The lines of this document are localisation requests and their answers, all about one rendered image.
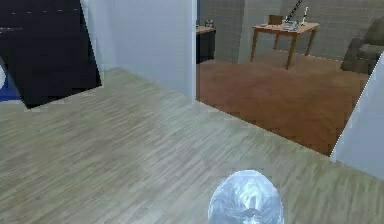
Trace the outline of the silver crumpled bin bag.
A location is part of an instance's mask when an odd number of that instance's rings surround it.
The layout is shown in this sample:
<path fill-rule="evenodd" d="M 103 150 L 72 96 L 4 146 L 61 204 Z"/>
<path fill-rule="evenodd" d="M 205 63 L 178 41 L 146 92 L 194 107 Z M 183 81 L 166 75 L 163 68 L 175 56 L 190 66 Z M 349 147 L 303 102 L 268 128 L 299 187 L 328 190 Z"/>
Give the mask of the silver crumpled bin bag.
<path fill-rule="evenodd" d="M 209 224 L 284 224 L 278 189 L 256 170 L 226 177 L 210 198 L 207 216 Z"/>

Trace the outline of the dark cabinet with wooden top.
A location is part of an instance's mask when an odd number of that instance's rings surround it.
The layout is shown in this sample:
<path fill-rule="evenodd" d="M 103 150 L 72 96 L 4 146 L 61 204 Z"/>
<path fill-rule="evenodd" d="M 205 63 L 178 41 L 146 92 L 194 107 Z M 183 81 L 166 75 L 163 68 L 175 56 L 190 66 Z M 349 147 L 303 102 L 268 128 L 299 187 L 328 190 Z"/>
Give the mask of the dark cabinet with wooden top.
<path fill-rule="evenodd" d="M 214 28 L 205 26 L 196 26 L 196 63 L 200 64 L 207 60 L 214 59 L 215 52 L 215 34 Z"/>

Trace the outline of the black cupboard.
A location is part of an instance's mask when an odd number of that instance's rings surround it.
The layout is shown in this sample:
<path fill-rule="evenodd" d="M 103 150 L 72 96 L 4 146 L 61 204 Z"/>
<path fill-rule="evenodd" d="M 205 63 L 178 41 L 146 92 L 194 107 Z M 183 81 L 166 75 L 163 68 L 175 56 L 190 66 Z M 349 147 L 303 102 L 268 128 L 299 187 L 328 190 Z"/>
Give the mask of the black cupboard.
<path fill-rule="evenodd" d="M 81 0 L 0 0 L 0 65 L 27 108 L 99 87 Z"/>

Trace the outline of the black desk lamp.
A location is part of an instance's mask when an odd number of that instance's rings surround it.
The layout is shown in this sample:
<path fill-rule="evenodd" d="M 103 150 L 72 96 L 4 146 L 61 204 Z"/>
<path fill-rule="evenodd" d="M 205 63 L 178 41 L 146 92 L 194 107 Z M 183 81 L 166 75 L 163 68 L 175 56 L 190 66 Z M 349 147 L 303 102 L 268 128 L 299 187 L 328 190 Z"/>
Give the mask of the black desk lamp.
<path fill-rule="evenodd" d="M 291 10 L 291 12 L 288 14 L 288 16 L 286 17 L 285 19 L 285 23 L 288 23 L 289 21 L 291 21 L 291 19 L 294 17 L 297 9 L 299 8 L 299 6 L 301 5 L 301 3 L 303 2 L 303 0 L 298 0 L 297 3 L 295 4 L 295 6 L 293 7 L 293 9 Z"/>

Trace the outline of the blue and white object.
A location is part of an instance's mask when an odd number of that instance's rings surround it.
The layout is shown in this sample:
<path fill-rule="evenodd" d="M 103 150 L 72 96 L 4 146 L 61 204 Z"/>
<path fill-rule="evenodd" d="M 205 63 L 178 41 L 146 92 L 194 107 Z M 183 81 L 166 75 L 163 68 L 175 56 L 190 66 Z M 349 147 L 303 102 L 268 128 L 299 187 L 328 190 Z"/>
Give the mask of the blue and white object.
<path fill-rule="evenodd" d="M 4 60 L 0 57 L 0 102 L 10 100 L 20 100 L 20 96 L 10 79 Z"/>

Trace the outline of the orange wooden table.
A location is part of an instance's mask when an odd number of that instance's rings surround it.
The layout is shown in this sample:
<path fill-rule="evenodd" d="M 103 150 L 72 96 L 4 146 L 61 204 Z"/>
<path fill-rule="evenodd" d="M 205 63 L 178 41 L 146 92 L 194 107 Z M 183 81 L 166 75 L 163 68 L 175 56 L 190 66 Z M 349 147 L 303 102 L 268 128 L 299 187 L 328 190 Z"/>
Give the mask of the orange wooden table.
<path fill-rule="evenodd" d="M 251 45 L 250 61 L 253 61 L 253 59 L 255 57 L 258 36 L 260 33 L 272 34 L 275 36 L 274 47 L 273 47 L 274 50 L 277 49 L 279 38 L 281 36 L 289 36 L 292 38 L 292 40 L 291 40 L 290 48 L 288 51 L 287 62 L 285 65 L 285 69 L 288 70 L 290 63 L 291 63 L 291 60 L 293 58 L 294 52 L 295 52 L 295 47 L 296 47 L 298 37 L 305 34 L 305 33 L 310 34 L 308 45 L 307 45 L 307 48 L 305 51 L 305 56 L 308 56 L 310 54 L 313 40 L 314 40 L 314 37 L 317 33 L 319 26 L 320 26 L 319 23 L 308 23 L 308 22 L 305 22 L 303 25 L 301 25 L 300 23 L 297 23 L 291 29 L 287 29 L 285 24 L 253 26 L 252 27 L 253 38 L 252 38 L 252 45 Z"/>

